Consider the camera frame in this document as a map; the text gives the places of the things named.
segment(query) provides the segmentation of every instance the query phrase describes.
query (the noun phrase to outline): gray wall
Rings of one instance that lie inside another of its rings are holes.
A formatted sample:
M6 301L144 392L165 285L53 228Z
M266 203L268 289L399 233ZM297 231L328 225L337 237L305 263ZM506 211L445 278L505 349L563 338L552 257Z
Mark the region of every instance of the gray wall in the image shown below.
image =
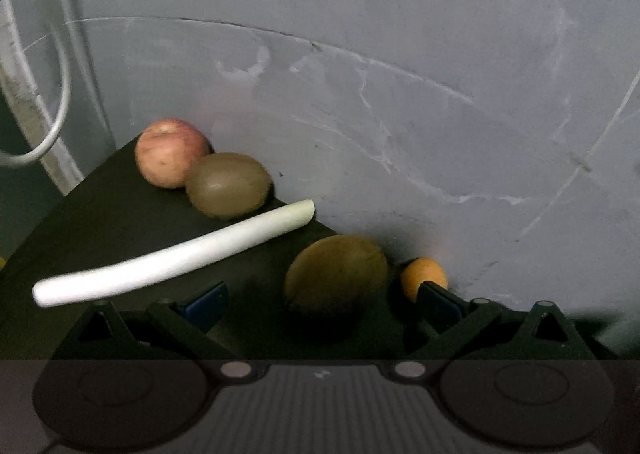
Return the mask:
M13 1L46 87L47 30ZM636 325L640 0L76 3L117 146L183 117L465 297ZM65 142L88 170L107 137L78 112Z
M30 151L1 93L0 148L16 154ZM60 191L39 163L0 167L0 256L9 257L60 200Z

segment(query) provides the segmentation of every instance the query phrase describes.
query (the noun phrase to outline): ribbed gray panel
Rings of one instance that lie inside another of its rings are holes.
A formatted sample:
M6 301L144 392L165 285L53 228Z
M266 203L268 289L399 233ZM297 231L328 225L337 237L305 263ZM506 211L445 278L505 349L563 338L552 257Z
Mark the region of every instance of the ribbed gray panel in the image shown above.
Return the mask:
M57 453L70 452L56 450ZM273 366L264 379L223 389L188 433L154 454L499 454L468 436L429 393L375 366ZM591 444L562 454L598 454Z

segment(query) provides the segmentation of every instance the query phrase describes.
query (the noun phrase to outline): white hose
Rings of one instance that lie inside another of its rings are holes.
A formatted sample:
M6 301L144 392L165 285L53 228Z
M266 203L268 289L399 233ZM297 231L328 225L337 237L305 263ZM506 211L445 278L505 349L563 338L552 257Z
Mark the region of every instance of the white hose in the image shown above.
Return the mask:
M50 28L53 42L56 46L56 51L58 52L58 62L60 63L60 77L62 81L60 106L58 107L56 119L51 125L51 129L49 130L47 136L33 151L30 151L29 153L26 153L24 155L9 155L8 153L0 151L1 167L25 167L40 160L49 152L49 150L53 147L53 144L56 143L56 140L58 140L58 137L60 136L62 126L65 123L66 114L69 109L69 100L71 99L71 72L69 70L69 59L68 55L66 54L63 37L60 34L58 27L56 27L54 24L51 24Z
M33 300L40 307L59 306L148 287L303 227L315 210L312 200L299 201L146 256L49 277L34 285Z

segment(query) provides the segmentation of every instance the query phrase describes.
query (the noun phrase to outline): yellow object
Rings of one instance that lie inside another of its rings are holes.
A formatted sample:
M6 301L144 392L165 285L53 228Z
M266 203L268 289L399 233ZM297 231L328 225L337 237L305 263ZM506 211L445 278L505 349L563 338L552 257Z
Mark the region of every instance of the yellow object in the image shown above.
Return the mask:
M400 275L402 291L414 303L418 297L418 288L424 281L433 281L443 288L449 287L447 275L431 257L419 257Z

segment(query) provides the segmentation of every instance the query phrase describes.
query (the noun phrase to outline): triangular hole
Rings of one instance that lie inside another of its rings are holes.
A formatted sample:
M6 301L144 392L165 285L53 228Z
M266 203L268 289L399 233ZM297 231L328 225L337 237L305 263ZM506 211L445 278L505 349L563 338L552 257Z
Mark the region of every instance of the triangular hole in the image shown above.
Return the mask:
M569 340L558 319L550 313L545 315L540 321L538 331L536 332L536 339L552 340L555 342L567 342Z
M81 342L89 342L92 340L105 340L112 337L109 323L102 313L94 313L91 320L82 330L80 335Z

